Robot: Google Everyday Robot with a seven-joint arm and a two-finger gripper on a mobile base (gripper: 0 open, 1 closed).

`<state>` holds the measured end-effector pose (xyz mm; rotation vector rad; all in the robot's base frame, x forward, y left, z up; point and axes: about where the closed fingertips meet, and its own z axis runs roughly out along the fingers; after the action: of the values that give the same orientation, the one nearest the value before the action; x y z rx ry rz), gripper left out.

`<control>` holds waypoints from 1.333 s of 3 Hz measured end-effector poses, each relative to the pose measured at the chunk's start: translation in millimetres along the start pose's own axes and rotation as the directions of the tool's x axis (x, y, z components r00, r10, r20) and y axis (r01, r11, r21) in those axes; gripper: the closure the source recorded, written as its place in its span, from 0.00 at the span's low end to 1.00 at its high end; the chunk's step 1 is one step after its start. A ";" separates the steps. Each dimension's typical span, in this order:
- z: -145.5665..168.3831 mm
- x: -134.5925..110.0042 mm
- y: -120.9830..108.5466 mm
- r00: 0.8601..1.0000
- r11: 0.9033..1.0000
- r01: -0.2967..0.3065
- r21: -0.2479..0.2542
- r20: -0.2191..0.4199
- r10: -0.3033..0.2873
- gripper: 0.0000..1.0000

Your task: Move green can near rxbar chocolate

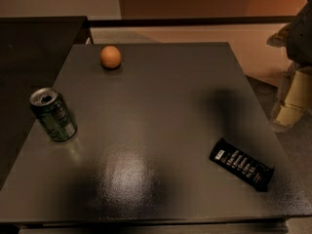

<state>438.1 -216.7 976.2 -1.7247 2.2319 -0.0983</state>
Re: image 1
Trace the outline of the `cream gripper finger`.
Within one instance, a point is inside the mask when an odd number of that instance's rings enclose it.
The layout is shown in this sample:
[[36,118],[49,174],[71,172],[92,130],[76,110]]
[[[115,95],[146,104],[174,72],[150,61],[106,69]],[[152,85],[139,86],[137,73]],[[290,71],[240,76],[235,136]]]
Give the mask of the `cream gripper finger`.
[[270,124],[276,133],[292,128],[312,108],[312,67],[293,62],[281,76]]

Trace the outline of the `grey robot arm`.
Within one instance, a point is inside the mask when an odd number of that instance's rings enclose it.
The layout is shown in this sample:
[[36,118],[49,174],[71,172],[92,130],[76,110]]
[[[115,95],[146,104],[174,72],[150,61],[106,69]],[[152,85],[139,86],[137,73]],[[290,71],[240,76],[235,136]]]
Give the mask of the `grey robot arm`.
[[281,75],[270,116],[272,130],[281,133],[293,127],[312,108],[312,0],[291,23],[270,36],[267,44],[285,47],[292,62]]

